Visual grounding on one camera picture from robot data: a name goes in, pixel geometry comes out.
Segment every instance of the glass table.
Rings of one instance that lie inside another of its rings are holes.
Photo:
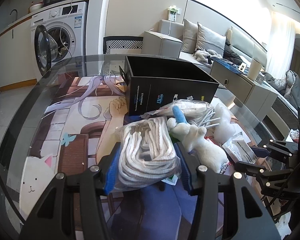
[[[63,60],[19,107],[0,146],[0,174],[7,188],[4,192],[0,187],[0,223],[12,239],[18,238],[22,228],[14,210],[26,219],[56,173],[78,174],[95,165],[111,152],[114,130],[139,119],[128,116],[122,100],[119,66],[124,66],[124,60],[125,55]],[[95,76],[100,82],[91,90],[90,79]],[[219,88],[215,98],[230,109],[232,120],[250,138],[251,146],[269,142],[265,126],[245,105],[234,103],[238,101],[230,91]],[[67,106],[47,111],[60,102]],[[189,196],[180,180],[175,186],[162,184],[102,198],[113,239],[187,239],[197,197]],[[74,196],[74,222],[77,239],[83,239],[78,195]]]

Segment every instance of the metal screw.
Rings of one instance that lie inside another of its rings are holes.
[[[90,167],[90,171],[92,171],[92,172],[97,172],[99,170],[100,170],[100,168],[97,165],[93,165],[93,166]]]
[[[205,166],[205,165],[200,165],[200,166],[198,167],[198,170],[201,171],[201,172],[206,172],[206,171],[208,170],[208,167]]]
[[[242,174],[240,172],[235,172],[233,174],[233,176],[236,178],[236,179],[241,179],[242,178]]]
[[[65,177],[65,174],[60,172],[56,175],[56,179],[63,179]]]

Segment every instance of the washing machine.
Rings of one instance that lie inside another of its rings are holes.
[[[78,2],[72,3],[72,9],[66,4],[32,16],[31,54],[37,81],[61,60],[85,55],[87,9],[87,2]]]

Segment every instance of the blue plush toy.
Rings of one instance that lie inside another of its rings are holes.
[[[172,112],[173,112],[173,115],[174,115],[177,123],[181,123],[181,122],[187,123],[185,115],[183,114],[183,112],[181,111],[179,106],[174,106],[172,108]]]

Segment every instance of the bowl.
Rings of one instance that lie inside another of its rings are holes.
[[[37,4],[34,4],[33,6],[31,6],[29,9],[30,9],[30,12],[34,12],[35,10],[38,10],[42,8],[42,3],[37,3]]]

